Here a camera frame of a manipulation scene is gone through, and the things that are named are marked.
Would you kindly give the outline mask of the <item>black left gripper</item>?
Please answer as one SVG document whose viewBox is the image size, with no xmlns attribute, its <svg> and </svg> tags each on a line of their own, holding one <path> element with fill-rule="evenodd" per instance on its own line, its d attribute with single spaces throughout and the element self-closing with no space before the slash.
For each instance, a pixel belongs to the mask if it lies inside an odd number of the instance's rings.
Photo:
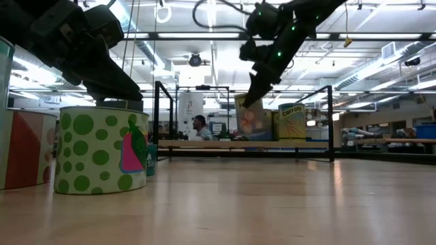
<svg viewBox="0 0 436 245">
<path fill-rule="evenodd" d="M 91 35 L 82 8 L 70 0 L 0 0 L 0 36 L 62 71 L 70 84 L 84 85 L 96 100 L 143 98 L 110 58 L 104 37 Z"/>
</svg>

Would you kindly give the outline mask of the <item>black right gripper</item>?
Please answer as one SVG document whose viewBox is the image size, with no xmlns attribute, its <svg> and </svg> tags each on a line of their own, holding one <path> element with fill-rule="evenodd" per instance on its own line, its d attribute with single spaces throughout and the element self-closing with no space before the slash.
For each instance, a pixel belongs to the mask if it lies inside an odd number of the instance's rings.
<svg viewBox="0 0 436 245">
<path fill-rule="evenodd" d="M 242 106 L 249 108 L 273 89 L 271 84 L 279 84 L 282 73 L 293 58 L 294 52 L 291 50 L 276 50 L 272 46 L 258 46 L 255 49 L 252 67 L 256 74 L 249 74 L 251 84 Z"/>
</svg>

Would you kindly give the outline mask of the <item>peaches can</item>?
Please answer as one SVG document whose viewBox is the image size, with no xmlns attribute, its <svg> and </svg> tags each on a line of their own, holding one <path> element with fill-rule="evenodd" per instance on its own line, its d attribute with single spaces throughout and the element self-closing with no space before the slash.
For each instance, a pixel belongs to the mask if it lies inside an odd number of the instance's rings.
<svg viewBox="0 0 436 245">
<path fill-rule="evenodd" d="M 245 99 L 246 94 L 239 94 L 234 97 L 236 123 L 239 134 L 250 139 L 265 132 L 264 109 L 261 99 L 246 108 L 243 106 Z"/>
</svg>

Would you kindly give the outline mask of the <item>red and white tomato can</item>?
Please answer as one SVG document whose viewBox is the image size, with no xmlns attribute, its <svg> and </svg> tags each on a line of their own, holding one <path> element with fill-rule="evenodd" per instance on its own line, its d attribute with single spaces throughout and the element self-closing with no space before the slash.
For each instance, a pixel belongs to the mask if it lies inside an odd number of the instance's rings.
<svg viewBox="0 0 436 245">
<path fill-rule="evenodd" d="M 45 184 L 51 179 L 57 117 L 8 109 L 0 148 L 0 190 Z"/>
</svg>

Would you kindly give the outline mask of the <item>short teal tuna can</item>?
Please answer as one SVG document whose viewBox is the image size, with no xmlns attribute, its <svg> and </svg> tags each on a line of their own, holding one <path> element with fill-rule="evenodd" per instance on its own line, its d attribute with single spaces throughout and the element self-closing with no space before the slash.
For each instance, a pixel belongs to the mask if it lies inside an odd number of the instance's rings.
<svg viewBox="0 0 436 245">
<path fill-rule="evenodd" d="M 146 158 L 146 175 L 154 176 L 157 166 L 157 146 L 149 144 L 147 146 L 147 158 Z"/>
</svg>

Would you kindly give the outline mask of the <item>blue framed sign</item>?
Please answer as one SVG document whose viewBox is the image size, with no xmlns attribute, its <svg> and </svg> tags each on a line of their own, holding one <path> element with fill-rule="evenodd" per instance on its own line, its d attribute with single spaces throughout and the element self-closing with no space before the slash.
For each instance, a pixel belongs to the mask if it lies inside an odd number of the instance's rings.
<svg viewBox="0 0 436 245">
<path fill-rule="evenodd" d="M 218 137 L 222 132 L 227 131 L 226 124 L 224 122 L 209 122 L 209 129 L 211 130 L 212 134 L 216 137 Z"/>
</svg>

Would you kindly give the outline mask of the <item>wooden workbench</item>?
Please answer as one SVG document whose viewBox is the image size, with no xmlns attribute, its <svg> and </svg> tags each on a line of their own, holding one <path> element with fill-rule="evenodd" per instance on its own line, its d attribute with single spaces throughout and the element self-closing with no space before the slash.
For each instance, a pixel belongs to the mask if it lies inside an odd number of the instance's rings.
<svg viewBox="0 0 436 245">
<path fill-rule="evenodd" d="M 367 139 L 360 139 L 360 140 L 354 140 L 354 146 L 357 145 L 380 145 L 382 152 L 388 151 L 388 145 L 392 143 L 399 143 L 399 144 L 422 144 L 425 148 L 425 153 L 427 154 L 434 154 L 434 150 L 436 150 L 436 140 L 434 139 L 414 139 L 414 138 L 405 138 L 405 139 L 399 139 L 399 138 L 367 138 Z"/>
</svg>

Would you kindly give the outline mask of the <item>blue plastic bin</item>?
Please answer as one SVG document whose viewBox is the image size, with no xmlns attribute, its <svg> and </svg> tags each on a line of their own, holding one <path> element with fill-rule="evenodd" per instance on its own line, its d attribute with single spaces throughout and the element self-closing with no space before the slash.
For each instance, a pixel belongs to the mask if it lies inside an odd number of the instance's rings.
<svg viewBox="0 0 436 245">
<path fill-rule="evenodd" d="M 416 126 L 418 139 L 436 140 L 436 124 Z"/>
</svg>

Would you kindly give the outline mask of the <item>white round column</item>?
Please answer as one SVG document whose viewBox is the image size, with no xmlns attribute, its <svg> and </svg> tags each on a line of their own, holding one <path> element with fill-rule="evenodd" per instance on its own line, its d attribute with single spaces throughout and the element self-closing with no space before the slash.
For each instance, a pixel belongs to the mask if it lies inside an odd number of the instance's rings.
<svg viewBox="0 0 436 245">
<path fill-rule="evenodd" d="M 183 92 L 178 98 L 178 131 L 188 140 L 194 140 L 197 131 L 193 128 L 195 116 L 203 115 L 204 95 L 202 93 Z"/>
</svg>

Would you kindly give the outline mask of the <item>person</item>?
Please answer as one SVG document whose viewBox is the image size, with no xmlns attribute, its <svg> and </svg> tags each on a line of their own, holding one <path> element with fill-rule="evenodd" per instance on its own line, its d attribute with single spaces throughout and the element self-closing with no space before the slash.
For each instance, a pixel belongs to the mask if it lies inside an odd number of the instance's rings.
<svg viewBox="0 0 436 245">
<path fill-rule="evenodd" d="M 213 134 L 206 125 L 206 119 L 203 115 L 195 116 L 193 120 L 193 129 L 196 131 L 194 141 L 213 141 Z"/>
</svg>

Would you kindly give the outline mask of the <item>black aluminium rig frame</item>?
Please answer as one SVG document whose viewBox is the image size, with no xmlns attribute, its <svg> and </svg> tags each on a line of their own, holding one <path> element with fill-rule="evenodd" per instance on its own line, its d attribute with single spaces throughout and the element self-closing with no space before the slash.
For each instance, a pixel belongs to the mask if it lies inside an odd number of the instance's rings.
<svg viewBox="0 0 436 245">
<path fill-rule="evenodd" d="M 204 158 L 268 158 L 268 159 L 330 159 L 328 152 L 236 152 L 236 151 L 165 151 L 159 150 L 158 157 L 204 157 Z M 436 166 L 436 155 L 431 154 L 397 154 L 380 152 L 336 152 L 334 160 L 359 159 L 369 161 L 386 161 L 417 165 Z"/>
</svg>

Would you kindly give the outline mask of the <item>green dotted peas can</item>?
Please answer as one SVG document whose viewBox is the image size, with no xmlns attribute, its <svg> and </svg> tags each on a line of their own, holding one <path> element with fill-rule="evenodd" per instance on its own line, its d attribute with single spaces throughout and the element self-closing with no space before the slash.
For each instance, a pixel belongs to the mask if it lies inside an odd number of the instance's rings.
<svg viewBox="0 0 436 245">
<path fill-rule="evenodd" d="M 146 184 L 149 115 L 119 108 L 61 108 L 54 191 L 100 195 Z"/>
</svg>

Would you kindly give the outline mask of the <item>silver ventilation duct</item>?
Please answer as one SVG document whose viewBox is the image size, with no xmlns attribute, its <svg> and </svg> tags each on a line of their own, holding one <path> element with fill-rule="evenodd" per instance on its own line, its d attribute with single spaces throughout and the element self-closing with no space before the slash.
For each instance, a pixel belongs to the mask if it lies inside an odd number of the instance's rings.
<svg viewBox="0 0 436 245">
<path fill-rule="evenodd" d="M 352 72 L 338 78 L 332 87 L 336 91 L 339 91 L 387 69 L 390 65 L 395 65 L 416 58 L 426 49 L 435 45 L 436 42 L 431 41 L 412 42 L 408 44 L 405 42 L 390 42 L 381 48 L 381 54 L 370 59 L 366 63 L 357 66 L 357 68 Z"/>
<path fill-rule="evenodd" d="M 138 26 L 139 7 L 127 6 L 124 0 L 114 0 L 111 12 L 119 19 L 124 32 L 124 40 L 111 49 L 111 57 L 127 73 L 138 70 L 140 66 L 148 70 L 152 76 L 170 78 L 175 72 L 172 61 L 164 59 L 156 51 L 154 43 L 146 41 L 148 37 Z"/>
</svg>

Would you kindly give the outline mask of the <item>black-framed wooden shelf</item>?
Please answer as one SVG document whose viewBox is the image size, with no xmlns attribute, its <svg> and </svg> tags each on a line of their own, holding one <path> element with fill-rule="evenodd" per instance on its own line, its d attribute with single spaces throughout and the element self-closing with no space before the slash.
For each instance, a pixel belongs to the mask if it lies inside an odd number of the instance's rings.
<svg viewBox="0 0 436 245">
<path fill-rule="evenodd" d="M 171 157 L 236 157 L 236 158 L 292 158 L 313 159 L 332 163 L 335 160 L 332 87 L 324 86 L 310 96 L 328 94 L 328 139 L 326 141 L 288 140 L 277 142 L 257 141 L 184 141 L 174 138 L 173 116 L 176 114 L 178 97 L 172 97 L 160 81 L 155 82 L 152 143 L 162 150 L 162 156 Z M 170 128 L 168 139 L 159 138 L 159 94 L 164 93 L 170 101 Z"/>
</svg>

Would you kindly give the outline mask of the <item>yellow carrots can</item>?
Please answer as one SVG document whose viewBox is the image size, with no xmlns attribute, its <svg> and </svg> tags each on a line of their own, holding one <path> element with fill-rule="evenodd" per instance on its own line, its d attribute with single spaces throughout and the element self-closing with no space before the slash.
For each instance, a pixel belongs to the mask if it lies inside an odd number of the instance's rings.
<svg viewBox="0 0 436 245">
<path fill-rule="evenodd" d="M 306 140 L 305 106 L 302 103 L 279 105 L 279 140 Z"/>
</svg>

